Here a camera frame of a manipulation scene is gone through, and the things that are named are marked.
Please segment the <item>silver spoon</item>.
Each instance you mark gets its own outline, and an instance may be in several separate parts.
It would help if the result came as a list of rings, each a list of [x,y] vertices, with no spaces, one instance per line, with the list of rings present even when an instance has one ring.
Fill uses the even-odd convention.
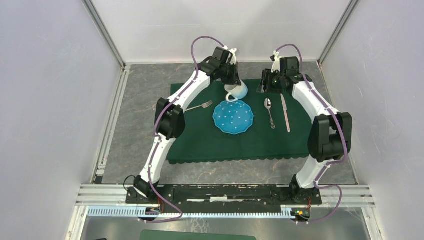
[[[271,113],[272,102],[271,102],[271,100],[270,100],[269,98],[266,98],[266,99],[264,100],[264,107],[267,109],[268,114],[269,114],[269,118],[270,118],[270,127],[271,127],[272,129],[275,129],[275,128],[276,128],[276,125],[275,125],[275,123],[274,123],[274,120],[273,120],[273,117],[272,117],[272,113]]]

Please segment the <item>white blue mug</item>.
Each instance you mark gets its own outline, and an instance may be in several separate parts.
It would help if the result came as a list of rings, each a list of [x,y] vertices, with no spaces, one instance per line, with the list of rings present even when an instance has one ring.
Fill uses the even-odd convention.
[[[241,80],[241,85],[229,85],[224,86],[225,91],[227,92],[225,100],[229,103],[236,102],[243,99],[248,94],[247,85]]]

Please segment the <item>black handled knife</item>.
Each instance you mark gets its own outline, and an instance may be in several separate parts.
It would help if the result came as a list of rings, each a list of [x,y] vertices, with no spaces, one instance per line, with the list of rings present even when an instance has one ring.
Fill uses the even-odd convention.
[[[286,100],[285,100],[285,97],[284,97],[283,94],[281,94],[280,97],[281,97],[281,103],[282,103],[282,107],[283,107],[283,114],[284,114],[286,129],[287,129],[287,132],[290,133],[291,127],[290,127],[290,121],[289,121],[289,117],[288,117],[287,103],[286,103]]]

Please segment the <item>silver fork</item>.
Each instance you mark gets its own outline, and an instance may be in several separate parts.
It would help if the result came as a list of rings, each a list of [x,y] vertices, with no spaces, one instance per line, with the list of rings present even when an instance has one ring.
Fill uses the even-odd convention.
[[[210,100],[210,101],[207,101],[205,103],[202,103],[201,105],[197,105],[197,106],[194,106],[194,107],[187,108],[185,111],[188,112],[188,111],[191,111],[191,110],[194,110],[194,109],[198,109],[198,108],[205,109],[205,108],[208,108],[209,106],[211,106],[212,104],[213,104],[213,101]]]

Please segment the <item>blue polka dot plate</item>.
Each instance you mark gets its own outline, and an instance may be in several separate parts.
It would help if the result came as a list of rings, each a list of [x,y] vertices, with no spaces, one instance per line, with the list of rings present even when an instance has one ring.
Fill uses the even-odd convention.
[[[214,125],[223,133],[230,135],[243,134],[254,123],[251,107],[242,100],[219,103],[212,114]]]

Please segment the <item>dark green cloth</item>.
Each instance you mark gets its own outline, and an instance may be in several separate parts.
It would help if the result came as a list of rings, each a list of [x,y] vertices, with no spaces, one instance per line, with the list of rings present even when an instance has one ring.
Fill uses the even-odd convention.
[[[174,142],[167,160],[170,164],[223,162],[232,160],[297,159],[309,156],[308,138],[312,122],[304,108],[288,93],[284,93],[291,132],[287,132],[282,100],[278,94],[258,93],[259,79],[247,79],[248,94],[243,101],[254,114],[253,125],[245,132],[231,135],[221,132],[214,124],[215,107],[225,100],[224,85],[215,81],[189,105],[199,106],[210,100],[208,108],[197,108],[184,114],[185,129]],[[264,106],[271,100],[270,116]]]

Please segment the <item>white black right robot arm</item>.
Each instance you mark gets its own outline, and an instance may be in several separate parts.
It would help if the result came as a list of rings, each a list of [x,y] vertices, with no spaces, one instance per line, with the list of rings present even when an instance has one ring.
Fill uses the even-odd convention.
[[[318,184],[324,173],[345,159],[351,149],[352,116],[340,112],[326,101],[312,80],[302,73],[296,56],[281,57],[275,52],[271,68],[262,71],[259,93],[284,92],[300,103],[311,120],[307,148],[309,156],[302,169],[293,176],[288,198],[295,204],[319,200]]]

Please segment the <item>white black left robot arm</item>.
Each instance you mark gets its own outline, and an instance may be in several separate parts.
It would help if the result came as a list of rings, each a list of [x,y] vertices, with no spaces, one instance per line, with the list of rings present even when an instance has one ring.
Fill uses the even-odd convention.
[[[236,52],[235,48],[216,47],[211,56],[196,65],[193,74],[179,90],[157,101],[153,146],[133,184],[137,196],[145,204],[151,204],[157,198],[154,187],[159,183],[162,167],[173,143],[185,130],[185,111],[191,102],[216,80],[227,85],[241,85]]]

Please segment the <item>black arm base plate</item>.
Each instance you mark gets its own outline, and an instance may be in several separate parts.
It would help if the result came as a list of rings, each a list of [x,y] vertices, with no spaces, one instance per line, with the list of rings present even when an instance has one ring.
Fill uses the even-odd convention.
[[[270,214],[281,206],[321,205],[318,189],[297,190],[277,185],[173,185],[156,190],[184,214]]]

